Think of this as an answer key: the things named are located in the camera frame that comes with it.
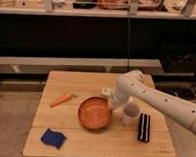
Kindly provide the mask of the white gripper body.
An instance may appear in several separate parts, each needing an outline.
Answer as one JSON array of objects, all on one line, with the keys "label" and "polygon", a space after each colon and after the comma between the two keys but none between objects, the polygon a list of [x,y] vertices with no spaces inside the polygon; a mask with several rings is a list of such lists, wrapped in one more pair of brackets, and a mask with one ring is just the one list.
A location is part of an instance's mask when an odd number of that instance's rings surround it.
[{"label": "white gripper body", "polygon": [[115,97],[115,91],[113,89],[103,87],[100,96],[107,100],[111,110],[115,110],[124,104],[122,100],[119,100]]}]

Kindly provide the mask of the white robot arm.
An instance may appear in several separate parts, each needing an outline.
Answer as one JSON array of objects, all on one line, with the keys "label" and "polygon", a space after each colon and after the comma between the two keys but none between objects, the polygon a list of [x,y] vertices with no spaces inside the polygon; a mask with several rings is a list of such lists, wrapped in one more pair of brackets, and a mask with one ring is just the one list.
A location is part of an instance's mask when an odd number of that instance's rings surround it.
[{"label": "white robot arm", "polygon": [[130,96],[137,97],[196,135],[196,104],[146,86],[144,80],[139,70],[122,73],[115,89],[102,88],[102,96],[111,101],[113,108],[124,105]]}]

